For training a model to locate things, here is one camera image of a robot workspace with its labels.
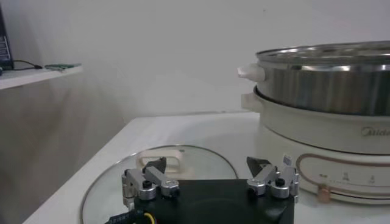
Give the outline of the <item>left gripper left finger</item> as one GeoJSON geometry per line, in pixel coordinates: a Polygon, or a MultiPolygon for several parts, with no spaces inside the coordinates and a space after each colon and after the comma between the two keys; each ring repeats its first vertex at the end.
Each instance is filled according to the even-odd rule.
{"type": "Polygon", "coordinates": [[[177,198],[179,181],[167,177],[166,157],[149,161],[141,170],[126,169],[121,175],[122,201],[127,208],[135,206],[135,199],[152,201],[160,194],[164,198],[177,198]]]}

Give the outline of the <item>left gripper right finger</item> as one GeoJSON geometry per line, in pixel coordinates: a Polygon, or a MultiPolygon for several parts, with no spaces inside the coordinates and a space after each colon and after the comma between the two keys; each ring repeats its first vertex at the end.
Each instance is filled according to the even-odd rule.
{"type": "Polygon", "coordinates": [[[293,166],[286,166],[279,169],[266,159],[254,157],[246,158],[247,166],[252,178],[247,180],[248,191],[256,196],[263,196],[270,193],[277,199],[292,197],[297,203],[299,195],[299,173],[293,166]]]}

